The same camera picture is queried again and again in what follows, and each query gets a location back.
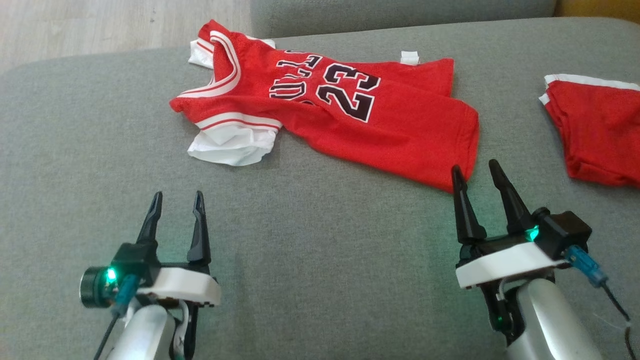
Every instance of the robotic arm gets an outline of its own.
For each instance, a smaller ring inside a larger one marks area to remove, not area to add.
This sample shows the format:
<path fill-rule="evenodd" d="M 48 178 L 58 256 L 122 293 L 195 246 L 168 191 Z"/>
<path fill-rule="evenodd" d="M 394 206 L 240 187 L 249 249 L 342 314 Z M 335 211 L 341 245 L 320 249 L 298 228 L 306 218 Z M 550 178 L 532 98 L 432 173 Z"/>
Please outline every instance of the robotic arm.
<path fill-rule="evenodd" d="M 511 360 L 596 360 L 602 356 L 555 285 L 554 270 L 576 267 L 594 287 L 602 287 L 627 321 L 625 342 L 631 359 L 630 318 L 617 302 L 607 276 L 589 257 L 591 228 L 571 211 L 529 213 L 496 160 L 489 162 L 502 196 L 507 235 L 487 238 L 478 224 L 459 167 L 452 169 L 458 242 L 456 276 L 461 288 L 478 287 L 493 330 L 506 339 Z M 136 243 L 123 243 L 109 266 L 93 266 L 80 282 L 85 307 L 110 308 L 113 319 L 94 360 L 98 360 L 118 319 L 125 329 L 109 360 L 190 360 L 196 344 L 200 307 L 220 304 L 221 290 L 211 277 L 209 233 L 201 192 L 191 248 L 185 263 L 161 263 L 156 255 L 156 227 L 162 193 L 154 196 Z M 176 318 L 169 310 L 178 309 Z"/>
<path fill-rule="evenodd" d="M 489 168 L 500 191 L 507 217 L 507 235 L 487 238 L 467 196 L 460 167 L 452 169 L 460 261 L 461 288 L 481 289 L 491 327 L 503 333 L 506 356 L 512 360 L 596 360 L 602 356 L 571 306 L 555 285 L 554 270 L 574 266 L 591 284 L 603 287 L 627 321 L 630 320 L 606 285 L 607 276 L 588 255 L 591 228 L 576 214 L 551 214 L 547 208 L 529 213 L 498 161 Z M 505 291 L 508 284 L 518 283 Z"/>
<path fill-rule="evenodd" d="M 211 249 L 202 192 L 193 204 L 196 222 L 185 263 L 160 263 L 156 227 L 162 212 L 157 192 L 136 243 L 123 243 L 109 266 L 88 268 L 80 281 L 85 307 L 111 308 L 113 319 L 95 360 L 118 319 L 125 329 L 108 354 L 109 360 L 193 358 L 198 309 L 220 304 L 221 290 L 211 277 Z M 174 318 L 169 309 L 182 316 Z"/>

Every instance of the couch cushion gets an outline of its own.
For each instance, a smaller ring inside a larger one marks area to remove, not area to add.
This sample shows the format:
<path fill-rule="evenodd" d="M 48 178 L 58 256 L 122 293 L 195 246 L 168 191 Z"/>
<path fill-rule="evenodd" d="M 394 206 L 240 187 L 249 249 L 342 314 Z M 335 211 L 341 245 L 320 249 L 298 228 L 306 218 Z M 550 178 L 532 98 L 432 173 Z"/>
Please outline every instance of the couch cushion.
<path fill-rule="evenodd" d="M 284 38 L 278 47 L 343 61 L 456 60 L 453 96 L 480 115 L 469 182 L 490 234 L 506 221 L 487 162 L 530 209 L 572 210 L 610 286 L 640 314 L 640 192 L 567 177 L 538 101 L 545 74 L 640 81 L 640 27 L 531 19 Z M 202 190 L 223 305 L 200 312 L 197 359 L 497 359 L 479 290 L 461 290 L 452 197 L 309 149 L 286 131 L 241 168 L 190 158 L 198 129 L 169 109 L 208 81 L 188 48 L 34 63 L 0 78 L 0 353 L 86 359 L 109 322 L 77 298 L 82 272 L 134 241 L 155 191 L 162 261 L 185 259 Z M 606 296 L 574 270 L 557 283 L 605 358 L 625 354 Z"/>
<path fill-rule="evenodd" d="M 252 0 L 260 38 L 550 17 L 556 0 Z"/>

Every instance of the white sleeve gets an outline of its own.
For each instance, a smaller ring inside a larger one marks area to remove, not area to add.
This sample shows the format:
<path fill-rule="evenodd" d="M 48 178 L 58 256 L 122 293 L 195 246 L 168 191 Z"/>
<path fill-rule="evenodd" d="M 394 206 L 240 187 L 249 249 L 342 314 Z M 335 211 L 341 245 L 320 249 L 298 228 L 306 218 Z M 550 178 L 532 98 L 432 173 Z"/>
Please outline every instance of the white sleeve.
<path fill-rule="evenodd" d="M 259 162 L 271 152 L 282 124 L 275 119 L 222 113 L 196 124 L 200 133 L 187 153 L 200 160 L 235 167 Z"/>
<path fill-rule="evenodd" d="M 272 39 L 247 38 L 251 40 L 260 40 L 268 46 L 271 46 L 273 49 L 276 48 L 276 43 Z M 213 45 L 199 38 L 192 41 L 190 44 L 191 56 L 189 57 L 189 63 L 213 69 Z"/>

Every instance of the blue cable connector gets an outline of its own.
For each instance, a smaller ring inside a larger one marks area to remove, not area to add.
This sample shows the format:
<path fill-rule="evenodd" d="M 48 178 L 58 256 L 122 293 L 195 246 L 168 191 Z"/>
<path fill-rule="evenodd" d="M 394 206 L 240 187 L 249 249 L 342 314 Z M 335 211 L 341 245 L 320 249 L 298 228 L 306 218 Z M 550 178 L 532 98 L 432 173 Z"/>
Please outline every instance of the blue cable connector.
<path fill-rule="evenodd" d="M 115 303 L 111 306 L 111 314 L 113 316 L 121 318 L 127 314 L 129 303 L 136 296 L 139 286 L 140 278 L 138 276 L 129 274 L 124 277 L 122 284 L 119 286 Z"/>
<path fill-rule="evenodd" d="M 564 258 L 586 275 L 594 288 L 601 287 L 609 280 L 607 274 L 600 269 L 600 265 L 578 245 L 569 246 L 564 253 Z"/>

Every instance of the red fabric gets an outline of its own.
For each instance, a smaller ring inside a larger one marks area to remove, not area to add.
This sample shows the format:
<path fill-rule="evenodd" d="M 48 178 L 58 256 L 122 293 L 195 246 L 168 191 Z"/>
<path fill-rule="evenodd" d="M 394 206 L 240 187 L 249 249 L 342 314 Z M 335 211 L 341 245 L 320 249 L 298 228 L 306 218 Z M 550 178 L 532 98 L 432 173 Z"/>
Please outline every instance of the red fabric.
<path fill-rule="evenodd" d="M 452 59 L 339 63 L 272 49 L 213 20 L 199 37 L 214 46 L 214 80 L 170 102 L 190 121 L 228 112 L 276 119 L 319 152 L 447 192 L 453 165 L 471 176 L 477 113 L 448 97 Z"/>
<path fill-rule="evenodd" d="M 570 177 L 640 187 L 640 91 L 553 81 L 547 95 Z"/>

